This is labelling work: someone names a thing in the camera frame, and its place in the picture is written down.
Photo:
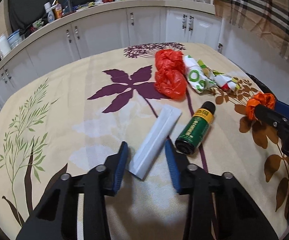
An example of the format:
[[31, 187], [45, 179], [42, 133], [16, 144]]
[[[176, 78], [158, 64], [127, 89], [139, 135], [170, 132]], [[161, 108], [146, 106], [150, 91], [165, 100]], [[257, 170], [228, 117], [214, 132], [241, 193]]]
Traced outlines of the clear plastic container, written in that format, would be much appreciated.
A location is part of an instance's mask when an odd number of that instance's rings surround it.
[[18, 29], [15, 32], [13, 32], [8, 38], [8, 43], [10, 45], [11, 49], [14, 49], [16, 46], [18, 46], [23, 40], [24, 40], [24, 34], [23, 31]]

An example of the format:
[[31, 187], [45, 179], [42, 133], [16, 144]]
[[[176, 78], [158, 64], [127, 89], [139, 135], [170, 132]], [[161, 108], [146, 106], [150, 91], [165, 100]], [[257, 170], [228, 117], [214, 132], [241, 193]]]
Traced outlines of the white blue detergent bottle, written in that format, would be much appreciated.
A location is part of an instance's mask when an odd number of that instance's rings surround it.
[[47, 14], [47, 21], [48, 23], [51, 23], [55, 20], [55, 16], [53, 14], [53, 10], [51, 8], [51, 4], [49, 2], [44, 4], [44, 8]]

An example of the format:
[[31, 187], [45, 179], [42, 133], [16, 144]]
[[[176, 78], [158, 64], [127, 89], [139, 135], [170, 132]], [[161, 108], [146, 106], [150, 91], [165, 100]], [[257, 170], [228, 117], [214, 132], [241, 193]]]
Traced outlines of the plaid beige scarf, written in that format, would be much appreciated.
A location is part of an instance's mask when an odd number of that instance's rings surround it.
[[289, 63], [289, 0], [214, 0], [216, 16], [247, 30]]

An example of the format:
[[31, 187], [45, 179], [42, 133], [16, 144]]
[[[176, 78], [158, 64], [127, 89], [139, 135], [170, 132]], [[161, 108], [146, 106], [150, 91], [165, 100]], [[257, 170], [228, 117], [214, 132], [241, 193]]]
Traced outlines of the floral beige tablecloth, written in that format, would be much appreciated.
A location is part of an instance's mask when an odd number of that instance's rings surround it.
[[253, 197], [278, 236], [287, 229], [289, 157], [276, 131], [245, 116], [259, 92], [247, 74], [203, 44], [174, 44], [185, 55], [237, 79], [230, 94], [219, 88], [181, 101], [154, 88], [157, 45], [125, 48], [60, 67], [13, 94], [0, 111], [0, 228], [15, 239], [44, 192], [68, 172], [86, 173], [118, 151], [134, 154], [165, 105], [181, 110], [175, 140], [206, 101], [215, 119], [190, 161], [213, 174], [232, 172]]

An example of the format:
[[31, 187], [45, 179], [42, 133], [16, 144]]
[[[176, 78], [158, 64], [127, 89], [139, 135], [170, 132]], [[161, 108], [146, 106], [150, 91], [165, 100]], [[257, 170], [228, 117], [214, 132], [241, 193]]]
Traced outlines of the orange plastic bag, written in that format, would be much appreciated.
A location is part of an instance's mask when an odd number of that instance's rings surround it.
[[245, 115], [250, 121], [256, 120], [255, 117], [255, 107], [258, 105], [262, 105], [264, 107], [267, 107], [271, 110], [275, 108], [276, 98], [272, 93], [262, 93], [259, 92], [255, 96], [253, 96], [249, 101], [247, 102], [246, 109], [245, 109]]

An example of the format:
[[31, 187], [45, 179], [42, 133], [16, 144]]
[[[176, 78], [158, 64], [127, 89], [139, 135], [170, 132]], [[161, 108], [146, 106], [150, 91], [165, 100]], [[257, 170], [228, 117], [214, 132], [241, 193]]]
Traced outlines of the orange dish soap bottle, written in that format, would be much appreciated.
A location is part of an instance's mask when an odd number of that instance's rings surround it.
[[59, 1], [56, 1], [56, 2], [55, 2], [54, 14], [55, 14], [55, 18], [56, 18], [56, 19], [62, 18], [63, 11], [62, 11], [62, 6], [61, 6], [61, 4], [59, 3]]

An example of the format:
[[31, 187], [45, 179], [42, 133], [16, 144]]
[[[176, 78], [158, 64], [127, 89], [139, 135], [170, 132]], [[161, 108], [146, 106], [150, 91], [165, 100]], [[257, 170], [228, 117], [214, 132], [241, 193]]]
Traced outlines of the chrome kitchen faucet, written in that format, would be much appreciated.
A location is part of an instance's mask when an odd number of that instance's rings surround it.
[[62, 6], [62, 11], [63, 11], [62, 16], [65, 16], [65, 15], [73, 12], [73, 6], [72, 6], [71, 0], [54, 0], [52, 3], [52, 9], [54, 9], [56, 1], [59, 1], [59, 3]]

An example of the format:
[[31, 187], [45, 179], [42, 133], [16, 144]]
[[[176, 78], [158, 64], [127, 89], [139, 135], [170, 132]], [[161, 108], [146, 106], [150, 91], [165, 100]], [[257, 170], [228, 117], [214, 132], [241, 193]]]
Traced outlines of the white electric kettle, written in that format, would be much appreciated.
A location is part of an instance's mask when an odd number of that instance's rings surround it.
[[0, 58], [4, 58], [11, 51], [6, 35], [0, 36]]

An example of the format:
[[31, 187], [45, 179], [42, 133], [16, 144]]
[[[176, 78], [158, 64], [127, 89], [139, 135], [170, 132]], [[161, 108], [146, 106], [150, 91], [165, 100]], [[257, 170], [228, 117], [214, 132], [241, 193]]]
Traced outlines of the white kitchen cabinets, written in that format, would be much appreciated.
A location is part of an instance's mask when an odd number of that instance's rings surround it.
[[85, 57], [162, 42], [221, 50], [223, 33], [215, 7], [200, 2], [130, 0], [75, 12], [34, 32], [0, 61], [0, 109], [33, 80]]

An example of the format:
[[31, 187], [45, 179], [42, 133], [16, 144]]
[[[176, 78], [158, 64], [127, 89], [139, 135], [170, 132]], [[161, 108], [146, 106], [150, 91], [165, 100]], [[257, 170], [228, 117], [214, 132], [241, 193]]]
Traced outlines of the red plastic bag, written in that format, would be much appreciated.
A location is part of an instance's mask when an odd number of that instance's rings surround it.
[[187, 81], [183, 53], [172, 49], [159, 50], [155, 54], [155, 89], [173, 100], [183, 100]]

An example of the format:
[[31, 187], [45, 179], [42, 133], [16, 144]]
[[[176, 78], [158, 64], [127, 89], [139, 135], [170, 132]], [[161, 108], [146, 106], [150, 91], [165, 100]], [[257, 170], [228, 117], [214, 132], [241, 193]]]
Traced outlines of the colourful wrapper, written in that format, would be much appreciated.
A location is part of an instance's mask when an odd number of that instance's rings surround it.
[[239, 90], [241, 88], [236, 78], [222, 72], [218, 72], [216, 70], [212, 70], [211, 72], [212, 75], [210, 76], [210, 79], [215, 81], [215, 83], [221, 90], [225, 92], [235, 92], [236, 90]]

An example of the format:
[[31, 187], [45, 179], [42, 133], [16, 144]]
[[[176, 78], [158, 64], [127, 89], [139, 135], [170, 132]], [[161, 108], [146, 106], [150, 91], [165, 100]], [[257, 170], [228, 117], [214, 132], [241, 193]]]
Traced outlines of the white paper packet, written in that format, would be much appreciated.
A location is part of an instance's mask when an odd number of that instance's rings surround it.
[[176, 107], [164, 105], [157, 120], [128, 165], [128, 171], [138, 179], [145, 178], [153, 160], [160, 152], [181, 113], [182, 111]]

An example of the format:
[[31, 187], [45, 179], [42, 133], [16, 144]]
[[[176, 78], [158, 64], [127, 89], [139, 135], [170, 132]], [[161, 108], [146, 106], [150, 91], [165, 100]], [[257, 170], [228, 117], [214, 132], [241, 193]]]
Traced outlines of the green yellow spray bottle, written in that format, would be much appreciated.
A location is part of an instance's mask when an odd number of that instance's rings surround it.
[[189, 123], [176, 139], [175, 146], [180, 153], [185, 155], [194, 154], [213, 122], [215, 110], [215, 104], [206, 101], [194, 113]]

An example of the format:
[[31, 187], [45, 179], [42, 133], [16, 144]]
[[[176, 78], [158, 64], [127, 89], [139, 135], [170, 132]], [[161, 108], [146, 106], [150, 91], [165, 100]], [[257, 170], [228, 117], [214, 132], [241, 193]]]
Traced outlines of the white green snack wrapper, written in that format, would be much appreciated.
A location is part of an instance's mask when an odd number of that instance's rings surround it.
[[195, 60], [190, 55], [183, 57], [186, 79], [189, 85], [199, 94], [217, 86], [213, 72], [201, 60]]

